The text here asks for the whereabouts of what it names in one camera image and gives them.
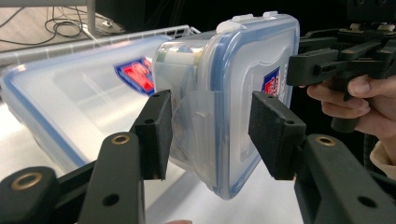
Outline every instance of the clear plastic box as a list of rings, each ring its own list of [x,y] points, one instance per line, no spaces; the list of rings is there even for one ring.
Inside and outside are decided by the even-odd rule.
[[[248,136],[252,92],[290,106],[286,72],[299,37],[286,14],[235,16],[216,31],[163,43],[153,58],[156,91],[172,91],[170,160],[222,199],[234,197],[261,160]]]
[[[114,66],[152,58],[170,40],[158,35],[18,65],[0,79],[2,98],[65,172],[97,159],[103,140],[128,132],[147,99]]]

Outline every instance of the screw hole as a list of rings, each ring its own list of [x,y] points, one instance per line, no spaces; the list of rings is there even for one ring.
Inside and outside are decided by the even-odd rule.
[[[111,139],[111,142],[115,145],[122,145],[124,143],[127,143],[131,139],[130,136],[128,135],[117,135]]]
[[[375,0],[375,4],[376,4],[378,7],[382,7],[382,6],[384,6],[386,3],[387,3],[387,0]]]
[[[146,119],[145,123],[146,124],[152,124],[152,123],[154,123],[154,119]]]
[[[11,188],[15,190],[29,189],[30,187],[40,182],[42,178],[43,175],[38,172],[24,174],[19,176],[12,182]]]
[[[331,138],[325,137],[325,136],[319,136],[316,138],[317,142],[321,143],[322,145],[326,147],[333,147],[335,146],[335,141],[332,140]]]
[[[353,1],[353,5],[355,5],[355,7],[360,7],[361,5],[363,5],[364,0],[355,0]]]
[[[120,196],[118,194],[110,194],[103,199],[104,206],[113,206],[120,200]]]
[[[358,197],[358,200],[359,200],[359,202],[361,202],[362,204],[364,204],[367,207],[376,208],[376,203],[370,198],[360,196],[360,197]]]

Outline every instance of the white surface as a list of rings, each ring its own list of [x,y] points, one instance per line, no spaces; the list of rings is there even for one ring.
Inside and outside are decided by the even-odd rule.
[[[0,103],[0,180],[20,169],[44,165],[57,168],[29,131]],[[165,181],[145,181],[146,223],[189,219],[194,224],[302,224],[293,182],[275,181],[262,162],[240,193],[224,201],[195,175],[169,163]]]
[[[147,210],[147,224],[188,219],[193,224],[302,224],[292,181],[275,181],[263,162],[230,201],[207,189],[191,173],[183,175]]]

